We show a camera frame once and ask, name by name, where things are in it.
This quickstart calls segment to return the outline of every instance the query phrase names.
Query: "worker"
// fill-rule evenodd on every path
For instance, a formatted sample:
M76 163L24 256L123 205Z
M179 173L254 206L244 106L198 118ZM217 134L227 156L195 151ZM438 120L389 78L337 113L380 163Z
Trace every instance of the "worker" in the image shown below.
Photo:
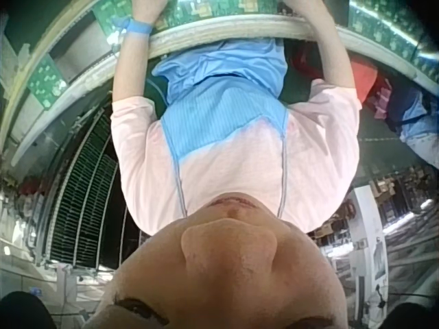
M348 328L343 288L306 233L353 179L361 105L322 0L285 3L320 48L324 80L308 102L278 100L280 40L227 40L154 69L169 80L157 121L143 90L167 1L133 0L112 137L128 210L152 237L115 272L86 328Z

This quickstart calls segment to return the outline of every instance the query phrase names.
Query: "metal rack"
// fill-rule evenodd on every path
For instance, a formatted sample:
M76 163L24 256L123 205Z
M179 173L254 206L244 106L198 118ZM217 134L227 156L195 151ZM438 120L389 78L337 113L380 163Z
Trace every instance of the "metal rack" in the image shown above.
M98 266L102 224L117 171L104 152L110 120L100 112L62 179L51 210L46 257L81 267Z

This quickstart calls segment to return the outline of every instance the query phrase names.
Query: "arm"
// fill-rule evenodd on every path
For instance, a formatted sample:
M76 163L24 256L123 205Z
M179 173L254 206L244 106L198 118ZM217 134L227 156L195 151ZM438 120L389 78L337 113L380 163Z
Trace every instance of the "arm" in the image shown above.
M320 50L324 79L328 84L355 88L351 61L335 22L322 0L284 0L310 24Z
M167 0L133 0L133 17L153 24L166 3ZM145 218L139 214L143 214L145 191L151 185L147 172L158 166L147 158L146 152L147 148L155 148L155 145L147 144L147 136L156 120L154 103L143 97L148 42L149 37L144 34L126 35L116 68L111 116L111 134L119 159L123 195L134 221L142 228L147 225L142 225ZM161 158L161 151L155 150L154 155Z
M167 0L133 0L133 18L153 25L166 5ZM148 35L126 34L116 66L113 101L143 96L149 42Z

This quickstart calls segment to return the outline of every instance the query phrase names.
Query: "workstation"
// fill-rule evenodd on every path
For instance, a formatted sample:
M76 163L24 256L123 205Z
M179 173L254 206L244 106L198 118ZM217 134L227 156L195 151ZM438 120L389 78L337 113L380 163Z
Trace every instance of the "workstation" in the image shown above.
M44 6L38 2L29 6ZM57 324L76 328L72 324L95 312L113 272L150 236L138 228L123 198L110 131L111 89L126 33L116 19L131 15L131 1L52 2L34 29L23 31L23 22L35 17L31 10L11 11L2 27L0 150L5 185L14 191L8 198L14 199L12 209L2 203L2 232L11 232L2 245L9 256L30 263L31 276L58 289L77 286L67 295L56 287L40 289ZM231 38L284 39L288 70L279 100L308 100L320 59L308 24L286 5L170 2L150 37L145 97L155 103L158 118L167 109L168 83L152 75L156 65L171 53ZM351 58L367 61L384 81L410 81L437 98L438 49L410 9L396 2L325 1ZM403 143L377 114L381 105L367 99L349 192L321 228L308 232L342 282L352 328L379 328L393 308L416 298L410 294L428 295L438 272L437 169ZM14 276L13 262L8 266ZM23 279L20 289L27 289Z

